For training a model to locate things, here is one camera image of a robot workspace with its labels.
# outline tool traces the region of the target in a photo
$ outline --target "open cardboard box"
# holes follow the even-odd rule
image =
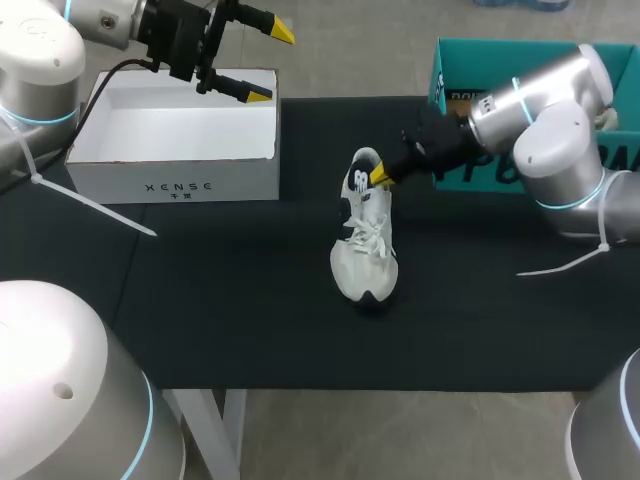
[[[569,42],[440,38],[433,62],[429,101],[464,114],[476,95],[497,88],[575,48]],[[615,90],[620,128],[598,132],[603,164],[614,170],[640,168],[640,52],[634,45],[594,44]],[[479,192],[524,192],[511,154],[485,156],[445,175],[437,188]]]
[[[67,158],[78,192],[99,203],[277,200],[277,74],[218,72],[268,88],[273,99],[200,95],[195,78],[183,82],[167,70],[116,73]]]

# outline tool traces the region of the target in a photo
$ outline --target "white box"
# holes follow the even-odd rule
[[[189,84],[166,70],[116,73],[67,158],[78,192],[107,204],[277,200],[277,74],[218,73],[268,88],[273,99],[200,95],[195,78]]]

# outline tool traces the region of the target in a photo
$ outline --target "black cable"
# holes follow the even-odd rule
[[[93,110],[93,107],[95,107],[96,102],[98,101],[98,98],[100,98],[100,95],[102,94],[105,87],[107,86],[107,83],[109,83],[109,81],[111,80],[111,78],[113,78],[116,72],[118,72],[119,70],[122,70],[124,67],[128,67],[129,65],[139,65],[149,70],[153,69],[153,64],[147,60],[125,60],[124,62],[120,62],[115,67],[113,67],[111,71],[109,71],[107,76],[104,78],[102,83],[100,84],[100,87],[98,87],[96,94],[93,96],[93,98],[89,102],[89,105],[87,106],[87,109],[85,110],[84,115],[82,115],[82,119],[80,120],[80,123],[78,123],[78,126],[76,127],[76,129],[73,131],[69,139],[64,143],[64,145],[62,146],[62,149],[58,153],[56,153],[53,157],[51,157],[49,160],[47,160],[47,162],[44,165],[42,165],[42,167],[38,168],[38,173],[46,172],[49,168],[51,168],[57,162],[65,158],[65,156],[67,155],[67,152],[71,149],[71,147],[73,146],[73,143],[78,138],[78,135],[82,131],[85,123],[87,123],[87,119],[89,118],[89,115]],[[6,187],[0,189],[0,197],[3,195],[6,195],[12,190],[18,188],[19,186],[26,184],[30,179],[31,179],[30,173],[25,175],[24,177],[20,177],[15,182],[10,183]]]

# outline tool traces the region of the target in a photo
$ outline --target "shoe tongue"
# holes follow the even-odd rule
[[[370,188],[362,194],[362,220],[372,225],[382,223],[386,212],[384,190]]]

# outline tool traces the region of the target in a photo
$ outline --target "blue light ring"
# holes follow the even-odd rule
[[[71,16],[71,0],[67,0],[67,4],[64,7],[64,19],[68,22]]]
[[[76,108],[69,115],[65,115],[64,117],[61,117],[61,118],[56,118],[55,120],[31,120],[29,118],[24,118],[24,117],[21,117],[20,115],[16,115],[15,113],[10,112],[4,107],[0,107],[0,108],[2,108],[2,110],[4,110],[10,117],[22,123],[25,123],[27,125],[57,125],[58,123],[66,122],[70,118],[73,118],[73,116],[76,115],[76,113],[78,113],[78,109]]]
[[[151,426],[153,425],[153,393],[151,392],[151,384],[149,383],[149,379],[147,379],[147,376],[144,374],[144,372],[142,372],[142,376],[144,377],[145,382],[147,382],[147,391],[149,392],[149,418],[147,420],[147,429],[144,432],[144,437],[142,438],[142,443],[140,444],[138,453],[136,453],[136,456],[131,462],[131,465],[129,465],[129,468],[120,480],[128,480],[128,478],[131,476],[136,466],[140,462],[140,458],[142,458],[144,449],[147,447],[147,443],[149,443],[149,437],[151,436]]]
[[[542,203],[536,200],[536,203],[540,205],[542,208],[546,208],[548,210],[571,210],[572,208],[579,207],[580,205],[588,202],[589,200],[593,199],[596,195],[598,195],[598,193],[600,193],[600,190],[602,190],[602,186],[604,184],[604,177],[605,177],[605,171],[604,169],[602,169],[602,177],[600,177],[600,182],[598,183],[598,186],[593,190],[593,192],[591,192],[589,195],[584,197],[582,200],[578,200],[577,202],[568,203],[566,205],[547,205],[546,203]]]
[[[531,116],[531,112],[529,111],[529,107],[527,107],[526,102],[524,101],[524,97],[520,95],[520,80],[517,77],[513,77],[511,79],[511,83],[513,84],[513,89],[518,93],[518,101],[522,106],[522,110],[524,111],[525,116],[527,117],[527,121],[529,125],[533,125],[533,117]]]
[[[633,419],[631,418],[631,411],[629,410],[629,404],[627,403],[627,372],[629,371],[629,365],[633,358],[637,355],[638,350],[629,357],[627,363],[624,364],[624,368],[622,369],[622,374],[620,375],[620,404],[622,407],[622,416],[624,417],[624,421],[627,424],[627,428],[629,429],[629,433],[631,434],[631,438],[633,438],[633,442],[636,444],[638,450],[640,450],[640,435],[638,434],[638,430],[636,426],[633,424]]]

